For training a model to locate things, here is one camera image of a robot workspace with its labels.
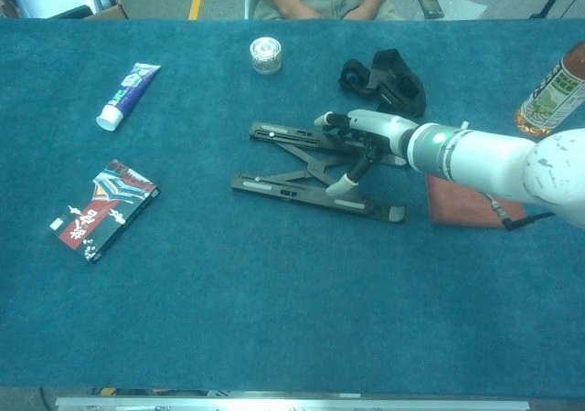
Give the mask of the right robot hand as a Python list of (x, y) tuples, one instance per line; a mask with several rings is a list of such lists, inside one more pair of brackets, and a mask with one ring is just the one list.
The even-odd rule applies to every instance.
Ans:
[(352, 110), (347, 114), (328, 111), (316, 118), (314, 125), (324, 131), (338, 129), (341, 134), (350, 133), (353, 137), (364, 139), (356, 163), (337, 182), (325, 189), (329, 196), (343, 195), (357, 187), (373, 163), (379, 162), (387, 154), (405, 159), (401, 141), (407, 141), (418, 127), (416, 122), (398, 115), (363, 109)]

